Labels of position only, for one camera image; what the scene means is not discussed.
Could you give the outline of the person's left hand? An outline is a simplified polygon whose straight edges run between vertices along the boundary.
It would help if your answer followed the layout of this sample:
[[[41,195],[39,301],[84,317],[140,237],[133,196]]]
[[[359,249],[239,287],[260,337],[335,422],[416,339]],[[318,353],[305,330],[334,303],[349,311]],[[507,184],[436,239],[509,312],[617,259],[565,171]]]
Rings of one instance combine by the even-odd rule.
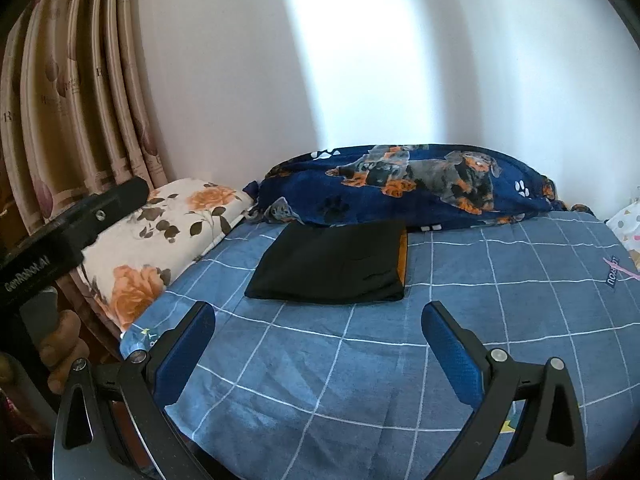
[[[74,362],[89,356],[88,344],[80,338],[81,322],[72,310],[58,314],[58,326],[43,338],[40,360],[49,370],[47,384],[53,394],[62,394]]]

